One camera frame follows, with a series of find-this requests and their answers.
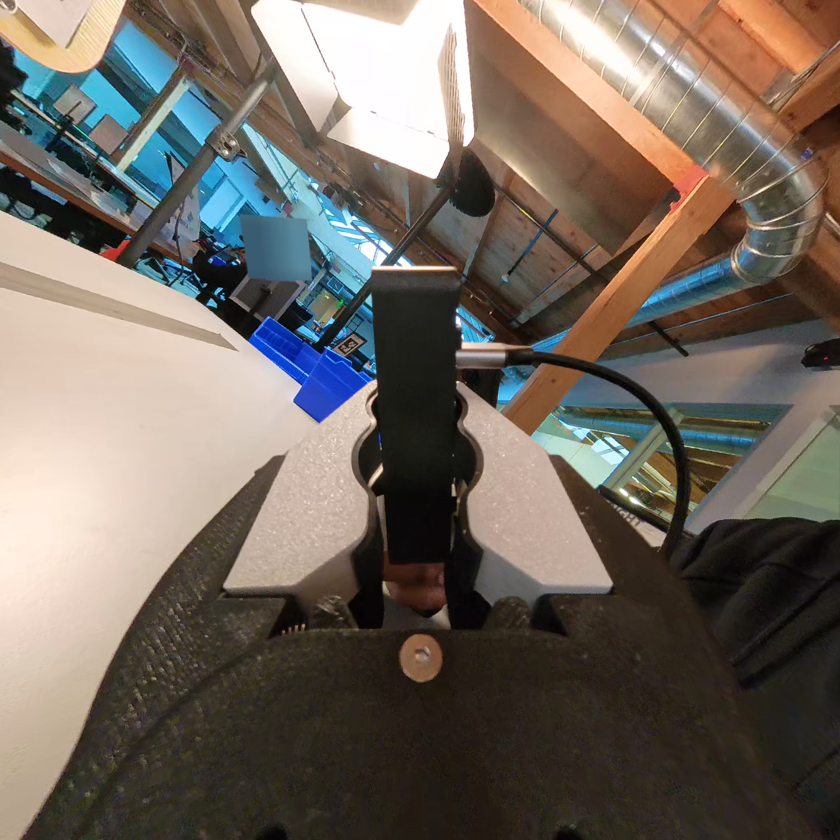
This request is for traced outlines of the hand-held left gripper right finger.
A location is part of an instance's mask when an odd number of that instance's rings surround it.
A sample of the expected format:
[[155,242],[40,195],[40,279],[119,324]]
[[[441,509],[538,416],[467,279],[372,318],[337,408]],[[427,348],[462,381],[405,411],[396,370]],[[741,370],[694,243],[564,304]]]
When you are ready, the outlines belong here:
[[549,454],[463,384],[454,470],[452,627],[481,627],[505,597],[533,608],[546,595],[612,591]]

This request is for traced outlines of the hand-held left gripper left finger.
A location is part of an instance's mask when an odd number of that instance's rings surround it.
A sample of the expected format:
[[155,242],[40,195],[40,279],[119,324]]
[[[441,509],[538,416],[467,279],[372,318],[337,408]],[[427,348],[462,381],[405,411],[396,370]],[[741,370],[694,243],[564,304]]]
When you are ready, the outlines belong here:
[[338,596],[360,627],[382,627],[383,476],[376,384],[290,449],[224,582],[229,596],[289,596],[307,615]]

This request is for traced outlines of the large blue plastic bin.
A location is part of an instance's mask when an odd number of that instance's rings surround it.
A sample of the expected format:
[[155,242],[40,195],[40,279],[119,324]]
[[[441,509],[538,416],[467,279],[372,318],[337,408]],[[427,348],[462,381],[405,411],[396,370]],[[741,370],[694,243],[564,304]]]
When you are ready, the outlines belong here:
[[371,378],[355,370],[350,360],[324,350],[293,402],[320,423],[370,382]]

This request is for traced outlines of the small black usb hub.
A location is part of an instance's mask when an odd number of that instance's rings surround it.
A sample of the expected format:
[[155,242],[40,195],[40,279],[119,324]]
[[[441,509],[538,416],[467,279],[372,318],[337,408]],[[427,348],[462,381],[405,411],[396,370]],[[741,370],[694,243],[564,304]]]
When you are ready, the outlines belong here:
[[384,266],[371,274],[375,415],[393,564],[440,564],[450,552],[459,295],[453,269]]

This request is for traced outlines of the black cable silver plug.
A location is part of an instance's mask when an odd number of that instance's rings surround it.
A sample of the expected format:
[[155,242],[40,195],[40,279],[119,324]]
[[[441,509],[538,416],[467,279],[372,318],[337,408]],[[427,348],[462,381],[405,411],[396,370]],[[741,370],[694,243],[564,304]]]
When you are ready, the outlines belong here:
[[604,365],[558,353],[537,351],[530,346],[502,343],[462,343],[455,355],[455,366],[464,370],[500,370],[514,364],[546,364],[567,371],[593,376],[613,384],[644,404],[662,427],[672,448],[677,473],[675,512],[661,550],[671,559],[684,534],[690,504],[690,468],[684,439],[669,410],[646,388],[628,376]]

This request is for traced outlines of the person's right forearm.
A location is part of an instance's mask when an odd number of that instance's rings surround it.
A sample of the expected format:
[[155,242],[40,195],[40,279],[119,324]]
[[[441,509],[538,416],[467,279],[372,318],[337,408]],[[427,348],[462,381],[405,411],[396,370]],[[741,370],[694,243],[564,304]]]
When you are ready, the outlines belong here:
[[670,557],[747,692],[779,776],[838,800],[839,523],[720,520]]

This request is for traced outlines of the person's left hand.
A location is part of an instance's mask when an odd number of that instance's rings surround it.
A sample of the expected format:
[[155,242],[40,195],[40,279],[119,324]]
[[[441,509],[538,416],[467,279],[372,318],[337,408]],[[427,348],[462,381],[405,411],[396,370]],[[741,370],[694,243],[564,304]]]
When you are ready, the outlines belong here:
[[415,613],[431,616],[447,605],[443,563],[392,563],[385,558],[383,581],[390,597]]

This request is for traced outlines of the metal pole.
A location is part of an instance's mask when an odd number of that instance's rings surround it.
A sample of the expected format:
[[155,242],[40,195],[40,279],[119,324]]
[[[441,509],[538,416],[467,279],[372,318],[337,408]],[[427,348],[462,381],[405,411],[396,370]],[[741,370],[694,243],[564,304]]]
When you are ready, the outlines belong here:
[[268,89],[275,83],[278,70],[276,58],[270,58],[265,68],[246,88],[239,105],[207,136],[202,148],[179,175],[171,189],[157,204],[140,229],[131,237],[117,258],[117,264],[132,269],[145,250],[150,247],[173,214],[184,204],[216,158],[232,161],[238,154],[236,132],[246,123]]

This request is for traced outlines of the white light panel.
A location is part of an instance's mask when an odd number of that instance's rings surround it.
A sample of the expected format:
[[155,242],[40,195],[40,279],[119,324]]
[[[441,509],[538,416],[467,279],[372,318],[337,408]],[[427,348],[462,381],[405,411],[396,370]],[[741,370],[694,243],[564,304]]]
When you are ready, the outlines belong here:
[[250,13],[317,131],[457,178],[475,135],[464,2],[260,1]]

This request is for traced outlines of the wooden instruction sign board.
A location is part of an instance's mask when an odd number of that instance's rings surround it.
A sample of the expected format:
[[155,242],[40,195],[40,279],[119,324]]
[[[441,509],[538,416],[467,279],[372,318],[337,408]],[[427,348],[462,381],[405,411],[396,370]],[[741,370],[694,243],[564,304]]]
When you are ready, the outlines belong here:
[[95,67],[127,3],[2,2],[2,41],[43,67],[78,74]]

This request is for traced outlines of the silver ventilation duct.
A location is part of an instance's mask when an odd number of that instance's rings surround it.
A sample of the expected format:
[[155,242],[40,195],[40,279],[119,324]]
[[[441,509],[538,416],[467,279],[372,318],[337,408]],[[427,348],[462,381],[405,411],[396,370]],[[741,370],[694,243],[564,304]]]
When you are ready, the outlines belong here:
[[800,134],[654,2],[520,2],[740,205],[725,272],[756,285],[813,249],[826,171]]

